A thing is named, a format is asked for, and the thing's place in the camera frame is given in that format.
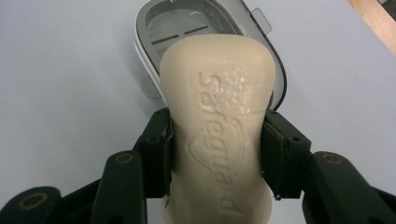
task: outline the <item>white table surface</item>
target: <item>white table surface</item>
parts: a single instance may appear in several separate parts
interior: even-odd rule
[[[140,89],[134,17],[145,2],[0,2],[0,206],[32,187],[66,195],[96,180],[164,107]],[[345,0],[246,3],[272,24],[288,74],[279,112],[312,151],[344,155],[396,194],[396,58]],[[158,201],[148,207],[162,223]],[[301,201],[274,203],[270,223],[304,223]]]

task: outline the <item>cream soap bar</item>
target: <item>cream soap bar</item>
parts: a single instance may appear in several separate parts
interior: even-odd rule
[[[275,83],[270,52],[244,36],[191,36],[165,52],[160,76],[176,139],[164,221],[266,223],[260,136]]]

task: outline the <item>white background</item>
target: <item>white background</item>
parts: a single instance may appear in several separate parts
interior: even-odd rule
[[[36,186],[66,195],[131,149],[161,100],[140,89],[134,17],[145,1],[0,1],[0,206]],[[396,194],[396,59],[346,0],[246,0],[289,88],[282,113],[313,142],[349,158]],[[149,223],[161,222],[149,201]],[[274,203],[271,223],[304,223],[301,201]]]

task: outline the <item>soap bar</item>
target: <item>soap bar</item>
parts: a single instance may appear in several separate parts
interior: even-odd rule
[[[163,55],[160,79],[176,141],[165,223],[266,223],[260,136],[275,84],[270,52],[239,35],[186,37]]]

